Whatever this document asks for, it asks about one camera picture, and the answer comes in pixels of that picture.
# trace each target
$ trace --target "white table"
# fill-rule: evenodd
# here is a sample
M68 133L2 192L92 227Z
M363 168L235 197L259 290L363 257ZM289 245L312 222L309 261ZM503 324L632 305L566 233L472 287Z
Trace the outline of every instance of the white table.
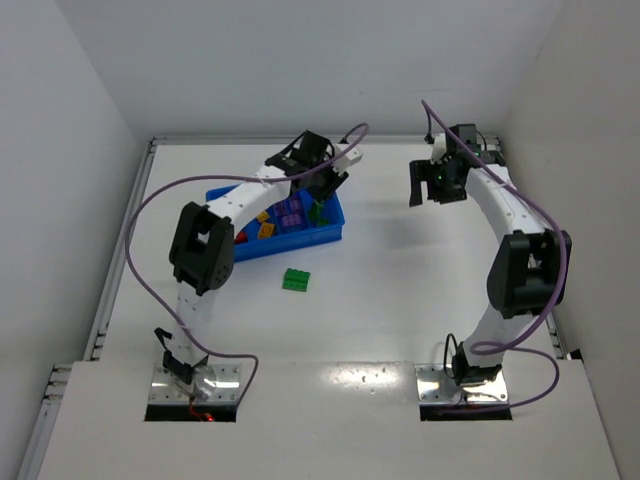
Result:
M40 478L618 478L578 361L562 361L558 389L511 422L420 422L413 365L441 361L448 332L473 330L497 250L473 200L408 208L408 163L427 148L365 145L339 191L342 241L235 266L208 338L261 359L235 424L143 421L161 354L153 329L172 324L125 269L101 359L74 365ZM276 150L161 145L146 192L187 175L252 174ZM225 184L177 187L138 222L135 262L170 303L180 209ZM289 267L311 272L306 294L281 289ZM525 345L553 352L544 328ZM505 377L517 401L552 368L510 353Z

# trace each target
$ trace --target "blue bin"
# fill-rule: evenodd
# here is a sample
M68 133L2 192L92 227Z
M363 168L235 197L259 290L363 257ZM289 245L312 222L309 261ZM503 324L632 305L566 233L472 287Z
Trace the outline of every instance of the blue bin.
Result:
M233 188L235 188L235 186L209 190L206 195L207 202L221 197ZM342 238L344 215L342 214L340 201L336 194L333 194L331 198L324 202L322 217L326 218L329 224L322 227L318 227L309 220L308 212L313 205L313 199L306 190L300 190L283 201L287 213L293 213L291 211L290 201L295 196L298 196L302 202L302 212L300 213L303 217L303 225L301 225L300 230L296 232L285 232L280 217L276 216L273 206L271 206L267 209L267 213L269 214L269 220L267 220L267 222L275 223L275 232L270 238L258 239L257 235L260 230L260 222L255 218L251 220L243 229L247 234L247 242L235 246L234 258L236 262L310 247L312 245L320 245L321 243L335 242Z

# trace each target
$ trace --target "wall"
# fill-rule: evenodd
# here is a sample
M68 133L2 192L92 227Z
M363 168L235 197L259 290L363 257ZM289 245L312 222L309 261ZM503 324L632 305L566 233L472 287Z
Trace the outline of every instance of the wall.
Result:
M560 0L57 0L140 138L491 131Z
M624 478L640 478L640 2L567 0L506 122L511 168L574 240L557 317Z
M82 356L140 146L52 0L0 15L0 478Z

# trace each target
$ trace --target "purple block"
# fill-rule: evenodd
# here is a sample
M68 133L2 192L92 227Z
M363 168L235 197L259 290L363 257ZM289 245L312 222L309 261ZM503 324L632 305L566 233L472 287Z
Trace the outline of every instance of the purple block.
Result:
M273 211L276 213L276 217L282 217L287 214L287 209L284 206L284 202L278 202L273 206Z
M302 216L294 213L292 215L285 215L280 219L282 226L284 228L298 227L302 226Z
M292 212L301 212L302 211L302 202L299 197L293 197L289 200L289 206L291 207Z

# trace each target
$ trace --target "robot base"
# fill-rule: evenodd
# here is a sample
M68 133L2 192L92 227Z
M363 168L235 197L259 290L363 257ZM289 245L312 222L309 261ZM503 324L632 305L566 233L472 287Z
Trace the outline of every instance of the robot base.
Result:
M420 420L511 420L509 394L502 371L480 385L456 385L442 364L416 365Z
M213 422L235 422L239 395L239 364L208 365L192 385L183 384L162 365L155 365L145 421L199 422L209 414Z

